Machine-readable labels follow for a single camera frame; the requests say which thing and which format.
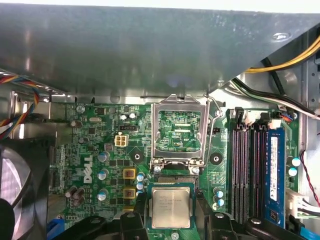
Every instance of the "dell logo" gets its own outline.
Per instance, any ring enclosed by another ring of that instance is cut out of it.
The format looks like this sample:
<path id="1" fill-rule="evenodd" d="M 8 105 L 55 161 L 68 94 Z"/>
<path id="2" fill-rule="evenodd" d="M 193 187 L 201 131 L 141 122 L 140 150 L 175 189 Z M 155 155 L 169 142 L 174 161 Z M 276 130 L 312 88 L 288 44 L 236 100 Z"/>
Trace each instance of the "dell logo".
<path id="1" fill-rule="evenodd" d="M 84 160 L 86 161 L 86 163 L 84 164 L 84 178 L 83 178 L 83 183 L 84 184 L 91 184 L 92 183 L 92 155 L 90 155 L 89 157 L 85 157 Z"/>

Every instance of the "label sticker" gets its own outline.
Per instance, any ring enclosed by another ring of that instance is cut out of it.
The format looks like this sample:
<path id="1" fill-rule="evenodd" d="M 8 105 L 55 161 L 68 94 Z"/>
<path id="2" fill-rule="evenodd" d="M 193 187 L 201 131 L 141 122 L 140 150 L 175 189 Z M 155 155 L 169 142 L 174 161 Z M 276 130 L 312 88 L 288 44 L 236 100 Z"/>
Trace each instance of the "label sticker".
<path id="1" fill-rule="evenodd" d="M 277 201 L 278 185 L 278 138 L 271 137 L 270 153 L 270 198 Z"/>

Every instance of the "white wire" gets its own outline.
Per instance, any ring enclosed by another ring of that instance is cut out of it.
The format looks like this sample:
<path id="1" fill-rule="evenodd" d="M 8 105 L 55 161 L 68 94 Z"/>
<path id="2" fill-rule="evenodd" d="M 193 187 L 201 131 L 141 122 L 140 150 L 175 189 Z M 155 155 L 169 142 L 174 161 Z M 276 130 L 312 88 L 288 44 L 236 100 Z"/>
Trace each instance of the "white wire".
<path id="1" fill-rule="evenodd" d="M 320 207 L 317 207 L 317 206 L 312 206 L 306 202 L 304 202 L 301 206 L 303 209 L 306 209 L 308 211 L 311 211 L 311 212 L 316 212 L 316 213 L 320 213 Z"/>
<path id="2" fill-rule="evenodd" d="M 320 117 L 319 116 L 316 116 L 315 114 L 311 114 L 309 112 L 306 112 L 304 110 L 302 110 L 301 108 L 289 103 L 289 102 L 286 102 L 286 101 L 282 101 L 282 100 L 279 100 L 279 99 L 275 99 L 275 98 L 270 98 L 270 97 L 263 97 L 263 96 L 255 96 L 254 94 L 251 94 L 247 91 L 245 91 L 244 89 L 242 89 L 241 87 L 237 86 L 234 82 L 231 81 L 231 84 L 234 88 L 236 88 L 239 92 L 243 93 L 244 95 L 248 95 L 252 98 L 256 98 L 256 99 L 260 99 L 260 100 L 265 100 L 267 102 L 272 102 L 272 103 L 275 103 L 277 105 L 283 105 L 283 106 L 286 106 L 286 107 L 289 107 L 291 109 L 294 109 L 310 118 L 313 118 L 313 119 L 316 119 L 316 120 L 320 120 Z"/>

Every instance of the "metal panel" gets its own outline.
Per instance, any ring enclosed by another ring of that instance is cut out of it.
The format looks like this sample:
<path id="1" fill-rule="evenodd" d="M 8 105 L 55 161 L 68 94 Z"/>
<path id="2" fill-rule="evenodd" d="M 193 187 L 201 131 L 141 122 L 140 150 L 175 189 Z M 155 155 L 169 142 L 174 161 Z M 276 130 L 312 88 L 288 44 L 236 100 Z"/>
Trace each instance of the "metal panel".
<path id="1" fill-rule="evenodd" d="M 304 13 L 0 3 L 0 67 L 71 94 L 195 96 L 319 22 Z"/>

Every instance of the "ram slot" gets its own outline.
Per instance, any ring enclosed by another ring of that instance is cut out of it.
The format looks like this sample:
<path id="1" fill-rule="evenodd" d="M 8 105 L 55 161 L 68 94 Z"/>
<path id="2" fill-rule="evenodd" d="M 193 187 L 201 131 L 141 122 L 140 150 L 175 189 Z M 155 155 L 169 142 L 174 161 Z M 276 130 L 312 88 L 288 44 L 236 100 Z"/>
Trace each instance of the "ram slot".
<path id="1" fill-rule="evenodd" d="M 251 130 L 250 148 L 250 211 L 249 215 L 262 216 L 262 172 L 266 155 L 266 132 Z"/>
<path id="2" fill-rule="evenodd" d="M 231 215 L 243 223 L 249 217 L 249 131 L 232 132 Z"/>

